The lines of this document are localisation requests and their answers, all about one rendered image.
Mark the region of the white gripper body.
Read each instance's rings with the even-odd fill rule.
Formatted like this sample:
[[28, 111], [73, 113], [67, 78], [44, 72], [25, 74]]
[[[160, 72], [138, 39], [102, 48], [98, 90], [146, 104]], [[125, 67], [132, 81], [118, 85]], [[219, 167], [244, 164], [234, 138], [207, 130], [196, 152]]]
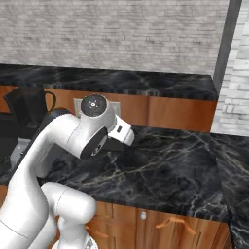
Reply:
[[123, 124], [122, 130], [122, 142], [127, 146], [130, 146], [134, 141], [134, 132], [132, 130], [132, 126], [130, 124]]

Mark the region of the grey blender base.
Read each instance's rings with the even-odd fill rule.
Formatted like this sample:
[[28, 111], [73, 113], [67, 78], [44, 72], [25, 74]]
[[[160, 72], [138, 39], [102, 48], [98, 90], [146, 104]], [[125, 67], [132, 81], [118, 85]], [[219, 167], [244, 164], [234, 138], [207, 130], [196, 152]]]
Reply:
[[11, 168], [15, 168], [18, 160], [23, 155], [25, 149], [28, 147], [30, 142], [31, 142], [30, 139], [25, 139], [25, 138], [18, 139], [18, 142], [10, 155]]

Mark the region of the wooden raised counter panel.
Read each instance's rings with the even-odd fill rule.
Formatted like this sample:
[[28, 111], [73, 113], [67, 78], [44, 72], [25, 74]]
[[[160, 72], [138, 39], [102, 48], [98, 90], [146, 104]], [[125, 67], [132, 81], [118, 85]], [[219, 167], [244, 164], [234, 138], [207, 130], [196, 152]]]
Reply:
[[[10, 113], [3, 96], [14, 86], [0, 86], [0, 112]], [[109, 101], [121, 103], [121, 118], [132, 125], [164, 127], [181, 130], [210, 132], [217, 101], [194, 100], [143, 95], [87, 92], [64, 89], [45, 89], [56, 95], [55, 107], [74, 112], [74, 98], [92, 93], [103, 94]]]

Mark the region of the grey wall socket plate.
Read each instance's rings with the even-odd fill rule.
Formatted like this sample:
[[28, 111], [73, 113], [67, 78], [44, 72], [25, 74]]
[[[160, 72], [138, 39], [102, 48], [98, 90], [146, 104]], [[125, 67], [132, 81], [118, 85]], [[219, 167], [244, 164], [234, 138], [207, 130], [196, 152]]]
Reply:
[[[82, 100], [80, 98], [74, 98], [74, 111], [75, 111], [75, 115], [77, 117], [80, 117], [80, 110], [81, 110], [81, 102]], [[111, 101], [110, 104], [112, 105], [115, 114], [116, 115], [120, 115], [121, 114], [121, 103], [120, 102], [115, 102], [115, 101]]]

